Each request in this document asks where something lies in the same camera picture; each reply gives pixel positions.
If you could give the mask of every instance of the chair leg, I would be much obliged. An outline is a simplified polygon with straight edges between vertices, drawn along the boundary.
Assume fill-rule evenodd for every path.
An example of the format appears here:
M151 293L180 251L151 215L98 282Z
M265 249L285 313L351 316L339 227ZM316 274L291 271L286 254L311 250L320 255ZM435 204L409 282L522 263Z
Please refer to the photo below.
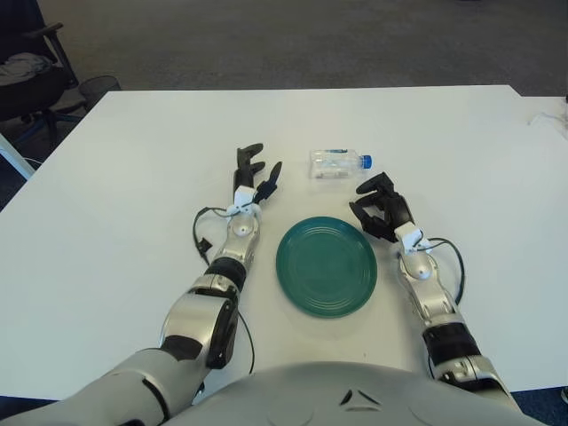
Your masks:
M20 145L22 145L26 139L34 136L39 130L43 129L44 125L45 125L45 120L43 118L40 118L34 123L32 127L30 127L29 129L24 131L21 135L19 135L18 138L12 142L12 145L16 146L17 148L20 148Z
M51 148L55 148L57 145L57 119L55 114L49 109L43 111L43 118L45 120L45 124L47 124Z

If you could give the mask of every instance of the black wire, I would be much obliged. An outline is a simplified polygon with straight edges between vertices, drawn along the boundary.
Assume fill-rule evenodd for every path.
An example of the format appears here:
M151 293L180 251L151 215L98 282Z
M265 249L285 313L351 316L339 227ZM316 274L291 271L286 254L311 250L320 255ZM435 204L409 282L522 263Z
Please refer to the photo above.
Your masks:
M197 232L195 229L197 227L197 221L199 220L199 218L208 211L212 211L219 217L231 217L236 215L236 213L232 215L221 215L219 211L226 211L226 210L221 209L220 207L204 207L203 209L199 210L195 215L195 218L193 219L193 244L195 244L195 248L199 252L199 256L201 256L201 259L203 259L203 261L207 264L207 266L209 266L209 260L207 259L207 250L202 250L200 248L200 243L199 240L197 240Z
M448 244L452 247L452 249L454 249L455 255L458 258L458 262L460 264L460 272L461 272L461 278L460 278L460 283L458 285L458 293L457 295L455 295L455 304L460 304L460 302L462 301L462 297L463 297L463 291L465 290L465 267L463 265L463 257L462 257L462 253L460 253L460 250L455 246L455 244L453 244L450 240L446 239L446 238L429 238L430 241L441 241L438 244L433 245L432 247L429 248L419 248L418 251L425 251L425 250L429 250L429 249L434 249L436 247L439 247L443 244Z
M428 361L426 361L426 362L428 362L428 370L430 371L430 377L433 379L434 378L434 372L432 371L432 365L430 363L430 360L431 360L431 356L430 356L430 354L428 354Z
M242 321L242 325L245 326L245 330L247 330L248 341L250 342L250 352L252 354L252 359L250 360L250 368L248 369L248 373L252 375L252 370L255 368L255 345L252 343L252 335L250 335L249 325L247 321L243 318L242 314L239 312L239 318Z

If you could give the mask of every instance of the plastic bottle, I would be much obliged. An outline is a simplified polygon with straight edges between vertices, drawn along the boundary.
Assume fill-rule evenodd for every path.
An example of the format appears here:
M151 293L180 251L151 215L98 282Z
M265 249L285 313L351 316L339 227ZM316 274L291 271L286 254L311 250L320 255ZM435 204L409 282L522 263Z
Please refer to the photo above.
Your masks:
M310 151L311 178L347 178L359 170L370 169L370 155L359 155L352 149Z

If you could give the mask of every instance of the white cable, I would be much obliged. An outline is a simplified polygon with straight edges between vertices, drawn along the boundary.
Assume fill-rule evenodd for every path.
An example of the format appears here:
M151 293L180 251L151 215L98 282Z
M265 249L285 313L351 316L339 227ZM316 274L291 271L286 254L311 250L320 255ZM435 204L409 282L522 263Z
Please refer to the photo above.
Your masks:
M0 148L0 151L4 151L5 153L7 153L8 151L6 151L5 149ZM24 160L28 160L29 162L36 162L37 164L43 164L43 162L40 162L34 158L29 158L29 157L21 157Z

